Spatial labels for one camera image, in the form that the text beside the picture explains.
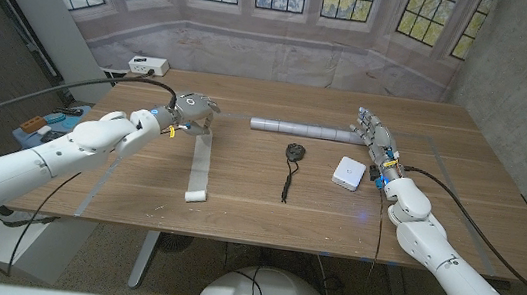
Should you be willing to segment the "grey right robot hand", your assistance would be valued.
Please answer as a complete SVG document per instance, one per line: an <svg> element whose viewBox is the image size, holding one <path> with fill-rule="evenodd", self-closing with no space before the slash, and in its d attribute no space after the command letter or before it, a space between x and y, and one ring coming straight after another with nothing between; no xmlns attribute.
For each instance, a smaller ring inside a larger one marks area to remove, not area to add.
<svg viewBox="0 0 527 295"><path fill-rule="evenodd" d="M378 168L392 168L397 164L399 153L396 141L387 127L370 110L360 107L356 125L352 124L350 129L366 145L370 159Z"/></svg>

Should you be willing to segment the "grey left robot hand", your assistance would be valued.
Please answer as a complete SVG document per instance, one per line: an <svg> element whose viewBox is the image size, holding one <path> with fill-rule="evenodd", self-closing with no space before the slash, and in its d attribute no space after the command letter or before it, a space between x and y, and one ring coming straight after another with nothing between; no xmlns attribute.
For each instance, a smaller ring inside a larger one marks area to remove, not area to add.
<svg viewBox="0 0 527 295"><path fill-rule="evenodd" d="M176 125L190 136L208 135L214 114L221 112L216 101L201 93L182 93L175 102Z"/></svg>

